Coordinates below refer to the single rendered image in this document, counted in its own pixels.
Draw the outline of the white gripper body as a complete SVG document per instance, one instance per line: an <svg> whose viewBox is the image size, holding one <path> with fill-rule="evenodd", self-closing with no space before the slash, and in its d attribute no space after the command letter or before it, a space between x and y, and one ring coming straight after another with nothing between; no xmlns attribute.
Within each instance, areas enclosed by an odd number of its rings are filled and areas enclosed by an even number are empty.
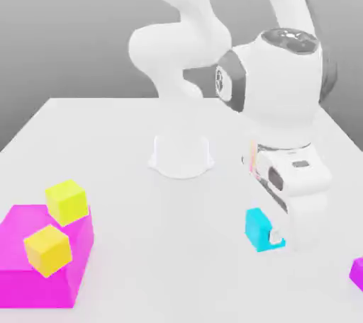
<svg viewBox="0 0 363 323"><path fill-rule="evenodd" d="M330 174L251 175L251 208L260 208L286 248L310 249L324 230Z"/></svg>

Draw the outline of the small cyan cube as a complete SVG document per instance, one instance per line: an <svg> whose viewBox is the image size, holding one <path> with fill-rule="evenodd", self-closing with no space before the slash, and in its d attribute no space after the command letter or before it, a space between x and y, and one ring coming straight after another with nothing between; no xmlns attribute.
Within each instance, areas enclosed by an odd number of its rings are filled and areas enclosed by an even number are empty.
<svg viewBox="0 0 363 323"><path fill-rule="evenodd" d="M251 208L245 214L245 234L257 252L278 249L286 246L284 238L270 242L272 224L260 208Z"/></svg>

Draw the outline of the small purple cube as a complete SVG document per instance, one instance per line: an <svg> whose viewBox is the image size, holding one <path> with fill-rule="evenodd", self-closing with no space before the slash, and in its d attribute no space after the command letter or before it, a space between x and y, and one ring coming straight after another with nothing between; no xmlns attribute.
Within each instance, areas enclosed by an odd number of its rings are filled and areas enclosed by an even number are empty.
<svg viewBox="0 0 363 323"><path fill-rule="evenodd" d="M349 278L363 292L363 256L353 261Z"/></svg>

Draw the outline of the small lime yellow cube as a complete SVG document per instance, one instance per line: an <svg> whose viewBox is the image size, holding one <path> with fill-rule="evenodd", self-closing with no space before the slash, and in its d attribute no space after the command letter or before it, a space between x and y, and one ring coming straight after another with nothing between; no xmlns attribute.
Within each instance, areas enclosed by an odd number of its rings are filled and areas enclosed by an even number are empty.
<svg viewBox="0 0 363 323"><path fill-rule="evenodd" d="M86 191L72 179L47 188L45 197L48 213L61 227L89 214Z"/></svg>

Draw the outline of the small golden yellow cube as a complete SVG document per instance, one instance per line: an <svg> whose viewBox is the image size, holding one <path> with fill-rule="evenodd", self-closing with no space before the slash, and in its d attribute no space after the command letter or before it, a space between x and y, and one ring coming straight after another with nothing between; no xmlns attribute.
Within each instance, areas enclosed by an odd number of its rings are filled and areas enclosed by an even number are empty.
<svg viewBox="0 0 363 323"><path fill-rule="evenodd" d="M72 261L69 237L53 225L26 237L23 243L29 264L44 278Z"/></svg>

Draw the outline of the large magenta box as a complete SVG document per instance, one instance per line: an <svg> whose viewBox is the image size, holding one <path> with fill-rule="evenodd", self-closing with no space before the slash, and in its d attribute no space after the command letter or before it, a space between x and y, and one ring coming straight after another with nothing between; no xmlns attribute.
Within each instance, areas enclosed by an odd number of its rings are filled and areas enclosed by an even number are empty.
<svg viewBox="0 0 363 323"><path fill-rule="evenodd" d="M29 264L23 240L47 225L69 237L72 261L45 278ZM0 308L74 307L93 243L91 215L61 227L45 205L12 206L0 222Z"/></svg>

